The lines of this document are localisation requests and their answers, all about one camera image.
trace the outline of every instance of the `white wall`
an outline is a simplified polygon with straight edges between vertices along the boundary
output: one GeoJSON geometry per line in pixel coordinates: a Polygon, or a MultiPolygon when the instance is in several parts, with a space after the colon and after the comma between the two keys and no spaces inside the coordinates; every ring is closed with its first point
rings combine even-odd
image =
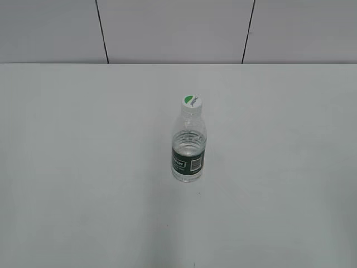
{"type": "MultiPolygon", "coordinates": [[[[253,0],[98,0],[111,63],[240,63],[253,0]]],[[[357,62],[356,0],[256,0],[244,63],[357,62]]],[[[3,0],[0,63],[105,63],[95,0],[3,0]]]]}
{"type": "Polygon", "coordinates": [[[0,63],[104,63],[94,0],[1,0],[0,63]]]}
{"type": "Polygon", "coordinates": [[[251,0],[99,0],[109,61],[240,63],[251,0]]]}
{"type": "Polygon", "coordinates": [[[244,62],[357,62],[356,14],[356,0],[257,0],[244,62]]]}

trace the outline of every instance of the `water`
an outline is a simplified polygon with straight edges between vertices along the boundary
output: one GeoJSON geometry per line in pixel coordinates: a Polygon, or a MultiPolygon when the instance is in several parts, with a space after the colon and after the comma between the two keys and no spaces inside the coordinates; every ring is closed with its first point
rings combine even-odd
{"type": "MultiPolygon", "coordinates": [[[[172,148],[177,154],[183,157],[199,156],[206,149],[206,138],[198,131],[183,130],[173,136],[172,148]]],[[[172,168],[172,173],[175,178],[180,181],[191,182],[201,176],[202,169],[193,175],[182,175],[172,168]]]]}

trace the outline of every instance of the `plastic bottle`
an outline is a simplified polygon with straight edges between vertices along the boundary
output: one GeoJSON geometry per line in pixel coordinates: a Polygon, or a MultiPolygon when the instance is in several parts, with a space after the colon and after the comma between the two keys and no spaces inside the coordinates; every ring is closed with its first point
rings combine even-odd
{"type": "Polygon", "coordinates": [[[207,130],[201,117],[202,100],[188,95],[181,103],[181,114],[172,135],[172,164],[174,177],[179,181],[197,180],[204,165],[207,130]]]}

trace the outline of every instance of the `bottle neck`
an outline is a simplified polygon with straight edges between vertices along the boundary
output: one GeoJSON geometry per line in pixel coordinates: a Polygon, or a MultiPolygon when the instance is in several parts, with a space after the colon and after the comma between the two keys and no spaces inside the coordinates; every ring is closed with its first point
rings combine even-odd
{"type": "Polygon", "coordinates": [[[187,111],[181,110],[181,116],[183,118],[200,118],[201,111],[199,111],[197,113],[188,113],[187,111]]]}

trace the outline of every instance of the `panel seam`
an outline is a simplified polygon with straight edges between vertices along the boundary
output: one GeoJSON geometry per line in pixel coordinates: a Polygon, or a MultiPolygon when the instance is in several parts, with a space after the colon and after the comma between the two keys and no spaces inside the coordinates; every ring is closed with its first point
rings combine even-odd
{"type": "Polygon", "coordinates": [[[250,19],[249,19],[249,25],[248,25],[248,31],[247,31],[247,36],[245,38],[245,44],[244,44],[244,51],[243,51],[243,56],[242,56],[242,62],[241,64],[244,63],[244,57],[245,57],[245,52],[247,50],[247,43],[250,35],[250,27],[252,25],[252,19],[253,19],[253,13],[254,13],[254,8],[255,8],[255,0],[253,0],[253,6],[252,6],[252,12],[250,14],[250,19]]]}
{"type": "Polygon", "coordinates": [[[107,45],[105,44],[105,38],[104,38],[102,20],[100,19],[99,6],[98,6],[98,1],[97,1],[97,0],[95,0],[95,5],[96,5],[96,7],[97,7],[97,14],[98,14],[100,32],[102,33],[102,39],[103,39],[103,44],[104,44],[105,57],[107,58],[107,64],[109,64],[109,58],[108,58],[108,52],[107,52],[107,45]]]}

